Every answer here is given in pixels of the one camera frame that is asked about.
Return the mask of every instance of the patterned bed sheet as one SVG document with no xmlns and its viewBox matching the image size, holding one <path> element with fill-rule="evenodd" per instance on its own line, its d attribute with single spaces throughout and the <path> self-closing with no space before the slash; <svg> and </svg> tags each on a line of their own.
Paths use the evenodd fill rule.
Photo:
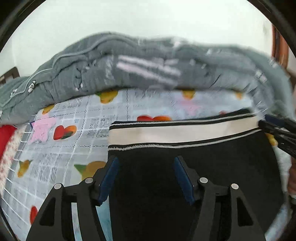
<svg viewBox="0 0 296 241">
<path fill-rule="evenodd" d="M 4 214 L 18 238 L 25 241 L 54 184 L 78 184 L 104 166 L 109 126 L 114 121 L 184 120 L 242 108 L 255 112 L 250 97 L 235 91 L 138 89 L 98 93 L 44 108 L 26 126 L 9 168 L 1 200 Z M 280 165 L 284 174 L 289 168 L 285 162 Z M 72 204 L 72 208 L 75 238 L 81 240 L 77 206 Z M 108 200 L 97 211 L 106 239 L 112 240 Z M 276 221 L 267 234 L 269 240 L 275 237 L 279 222 L 286 219 L 283 214 Z"/>
</svg>

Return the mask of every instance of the blue rubber pad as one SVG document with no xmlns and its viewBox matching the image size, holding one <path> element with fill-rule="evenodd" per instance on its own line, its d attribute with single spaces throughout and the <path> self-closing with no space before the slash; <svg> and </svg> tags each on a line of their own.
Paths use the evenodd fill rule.
<svg viewBox="0 0 296 241">
<path fill-rule="evenodd" d="M 104 179 L 102 180 L 100 186 L 100 196 L 98 198 L 98 202 L 102 204 L 104 201 L 107 200 L 109 192 L 113 187 L 114 180 L 119 170 L 119 160 L 117 157 L 114 158 L 112 164 L 110 165 Z"/>
<path fill-rule="evenodd" d="M 194 204 L 195 198 L 193 196 L 193 185 L 178 157 L 176 157 L 174 161 L 174 170 L 185 200 L 189 202 L 190 205 Z"/>
</svg>

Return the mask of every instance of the black garment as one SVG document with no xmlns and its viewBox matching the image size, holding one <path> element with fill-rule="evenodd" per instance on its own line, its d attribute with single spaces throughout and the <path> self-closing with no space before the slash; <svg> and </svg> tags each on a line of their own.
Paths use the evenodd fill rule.
<svg viewBox="0 0 296 241">
<path fill-rule="evenodd" d="M 205 122 L 197 124 L 136 123 L 111 126 L 110 130 L 136 126 L 229 123 L 233 119 L 250 118 L 250 115 L 243 116 L 244 113 L 206 118 Z M 221 120 L 221 117 L 227 116 L 234 117 Z M 192 146 L 172 148 L 188 144 Z M 162 148 L 139 148 L 140 145 L 160 145 Z M 136 148 L 114 150 L 127 147 Z M 186 240 L 195 208 L 185 201 L 174 174 L 173 162 L 178 155 L 184 158 L 189 168 L 214 184 L 229 186 L 237 183 L 264 232 L 284 201 L 275 154 L 265 134 L 258 129 L 196 142 L 110 145 L 110 155 L 117 156 L 120 161 L 120 170 L 109 195 L 114 241 Z"/>
</svg>

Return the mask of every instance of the gray comforter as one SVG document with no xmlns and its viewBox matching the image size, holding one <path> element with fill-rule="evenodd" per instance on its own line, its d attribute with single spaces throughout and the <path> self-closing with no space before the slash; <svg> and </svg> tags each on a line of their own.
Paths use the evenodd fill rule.
<svg viewBox="0 0 296 241">
<path fill-rule="evenodd" d="M 20 125 L 50 104 L 123 87 L 234 89 L 250 94 L 264 114 L 293 118 L 289 77 L 273 59 L 237 47 L 101 33 L 3 85 L 0 124 Z"/>
</svg>

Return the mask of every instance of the red fabric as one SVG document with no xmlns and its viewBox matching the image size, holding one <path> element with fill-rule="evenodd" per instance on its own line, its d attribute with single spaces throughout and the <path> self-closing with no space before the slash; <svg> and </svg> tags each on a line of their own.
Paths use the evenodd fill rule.
<svg viewBox="0 0 296 241">
<path fill-rule="evenodd" d="M 14 126 L 2 126 L 0 127 L 0 161 L 3 156 L 6 144 L 15 132 L 16 128 Z"/>
</svg>

